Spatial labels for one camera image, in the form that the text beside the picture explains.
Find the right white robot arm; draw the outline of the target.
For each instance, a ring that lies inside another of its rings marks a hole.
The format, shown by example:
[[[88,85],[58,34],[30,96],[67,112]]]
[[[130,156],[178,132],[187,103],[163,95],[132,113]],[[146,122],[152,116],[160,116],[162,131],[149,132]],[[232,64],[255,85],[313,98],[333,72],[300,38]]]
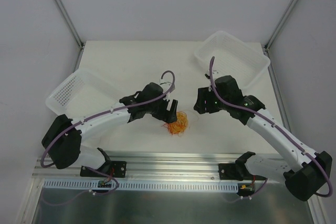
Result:
[[[316,152],[281,126],[265,105],[253,95],[243,95],[232,76],[213,78],[206,75],[209,87],[199,88],[194,110],[199,114],[226,111],[242,125],[266,140],[282,157],[282,161],[245,152],[228,170],[227,177],[244,180],[252,176],[283,183],[301,201],[316,195],[333,194],[330,180],[332,157],[326,151]]]

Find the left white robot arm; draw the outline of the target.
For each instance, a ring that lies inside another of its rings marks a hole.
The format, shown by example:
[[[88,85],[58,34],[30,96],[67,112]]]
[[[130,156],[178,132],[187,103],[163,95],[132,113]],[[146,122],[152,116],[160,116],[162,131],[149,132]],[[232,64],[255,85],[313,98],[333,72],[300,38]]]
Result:
[[[70,119],[62,114],[56,117],[42,140],[45,149],[40,165],[65,169],[78,163],[87,171],[105,176],[112,171],[112,160],[99,147],[84,146],[84,141],[105,130],[131,123],[150,114],[165,123],[177,120],[177,100],[170,100],[174,84],[149,83],[143,90],[124,97],[112,108],[92,116]]]

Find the right white plastic basket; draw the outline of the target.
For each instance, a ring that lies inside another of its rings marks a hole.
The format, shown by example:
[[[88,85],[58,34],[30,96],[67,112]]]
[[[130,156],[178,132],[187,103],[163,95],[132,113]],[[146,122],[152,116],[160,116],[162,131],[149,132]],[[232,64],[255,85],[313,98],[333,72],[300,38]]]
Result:
[[[244,91],[256,84],[270,65],[267,56],[225,31],[209,36],[196,48],[194,56],[206,71],[214,57],[213,69],[222,76],[234,77]]]

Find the white plastic basket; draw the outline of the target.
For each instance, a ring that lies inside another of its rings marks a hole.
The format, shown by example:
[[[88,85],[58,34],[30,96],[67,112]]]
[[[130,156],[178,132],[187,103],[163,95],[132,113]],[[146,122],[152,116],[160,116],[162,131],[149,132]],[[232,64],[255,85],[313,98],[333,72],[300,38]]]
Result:
[[[46,106],[68,118],[104,111],[125,96],[120,87],[96,71],[79,68],[46,99]]]
[[[222,76],[234,77],[244,91],[256,84],[270,65],[267,56],[225,31],[209,36],[196,48],[194,56],[206,71],[214,57],[213,69]]]

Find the left white plastic basket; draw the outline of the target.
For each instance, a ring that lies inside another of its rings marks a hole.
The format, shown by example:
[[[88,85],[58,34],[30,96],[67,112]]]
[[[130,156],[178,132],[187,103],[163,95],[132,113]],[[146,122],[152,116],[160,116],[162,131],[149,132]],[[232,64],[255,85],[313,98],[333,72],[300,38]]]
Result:
[[[79,68],[46,99],[46,106],[68,118],[104,111],[125,96],[120,87],[96,71]]]

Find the aluminium mounting rail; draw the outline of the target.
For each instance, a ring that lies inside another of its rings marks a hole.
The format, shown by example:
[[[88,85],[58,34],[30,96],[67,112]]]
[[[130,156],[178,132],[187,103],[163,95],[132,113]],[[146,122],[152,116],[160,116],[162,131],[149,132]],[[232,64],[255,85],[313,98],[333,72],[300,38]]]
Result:
[[[127,163],[125,179],[206,182],[219,180],[219,163],[233,163],[241,156],[115,151],[108,151],[107,154],[113,161]]]

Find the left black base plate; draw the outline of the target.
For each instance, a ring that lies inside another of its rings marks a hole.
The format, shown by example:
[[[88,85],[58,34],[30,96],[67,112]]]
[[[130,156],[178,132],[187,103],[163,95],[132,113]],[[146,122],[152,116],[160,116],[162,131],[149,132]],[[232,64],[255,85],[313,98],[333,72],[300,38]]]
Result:
[[[127,171],[126,161],[106,161],[100,167],[82,166],[80,177],[106,177],[125,178]]]

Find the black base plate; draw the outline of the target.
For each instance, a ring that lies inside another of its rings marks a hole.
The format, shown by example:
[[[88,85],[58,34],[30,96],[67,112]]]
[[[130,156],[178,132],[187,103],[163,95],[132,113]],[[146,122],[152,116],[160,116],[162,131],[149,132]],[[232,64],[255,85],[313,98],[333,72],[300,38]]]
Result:
[[[100,167],[82,166],[80,177],[106,177],[125,178],[127,171],[126,161],[106,161]]]
[[[252,175],[244,165],[235,163],[220,163],[218,164],[218,173],[220,180],[265,180],[265,177]]]

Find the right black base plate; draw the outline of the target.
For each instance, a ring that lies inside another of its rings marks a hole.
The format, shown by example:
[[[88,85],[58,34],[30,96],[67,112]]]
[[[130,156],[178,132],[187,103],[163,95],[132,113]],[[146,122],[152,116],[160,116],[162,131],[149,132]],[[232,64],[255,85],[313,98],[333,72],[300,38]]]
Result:
[[[252,175],[244,165],[235,163],[220,163],[218,164],[218,173],[220,180],[265,180],[265,177]]]

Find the right aluminium frame post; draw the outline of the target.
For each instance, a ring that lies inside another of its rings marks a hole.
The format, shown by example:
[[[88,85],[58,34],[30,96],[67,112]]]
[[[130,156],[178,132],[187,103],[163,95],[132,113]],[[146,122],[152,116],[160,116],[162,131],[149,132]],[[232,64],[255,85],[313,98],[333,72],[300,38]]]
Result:
[[[281,31],[285,27],[288,19],[290,18],[291,14],[293,13],[294,9],[296,8],[297,4],[300,0],[290,0],[289,4],[287,5],[284,13],[282,14],[281,18],[279,19],[278,23],[276,24],[270,38],[267,40],[264,49],[265,52],[269,52],[271,46],[274,44],[278,36],[280,35]]]

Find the aluminium frame post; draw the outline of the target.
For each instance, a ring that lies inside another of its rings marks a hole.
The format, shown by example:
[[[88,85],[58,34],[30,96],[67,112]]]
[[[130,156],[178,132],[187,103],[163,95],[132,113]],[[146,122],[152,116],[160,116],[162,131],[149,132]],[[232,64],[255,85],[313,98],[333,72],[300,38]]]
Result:
[[[78,47],[81,49],[84,46],[84,42],[82,41],[82,39],[80,38],[79,33],[77,32],[64,4],[62,0],[53,0],[58,8],[58,10],[60,11],[60,14],[62,16],[62,18],[64,19],[70,33],[72,34],[76,44],[78,45]]]
[[[278,23],[276,24],[270,38],[267,40],[264,49],[265,52],[269,52],[271,46],[274,44],[278,36],[280,35],[281,31],[285,27],[288,19],[290,18],[291,14],[293,13],[294,9],[296,8],[297,4],[300,0],[290,0],[289,4],[287,5],[284,13],[282,14],[281,18],[279,19]]]

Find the left aluminium frame post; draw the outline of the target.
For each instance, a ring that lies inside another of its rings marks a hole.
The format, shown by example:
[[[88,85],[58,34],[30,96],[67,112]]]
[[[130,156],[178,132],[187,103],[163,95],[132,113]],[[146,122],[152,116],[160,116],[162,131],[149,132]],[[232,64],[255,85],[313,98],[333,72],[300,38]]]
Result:
[[[78,47],[81,49],[84,46],[84,42],[82,41],[82,39],[80,38],[79,33],[77,32],[64,4],[62,0],[53,0],[58,8],[58,10],[60,11],[60,14],[62,16],[62,18],[64,19],[70,33],[72,34],[76,44],[78,45]]]

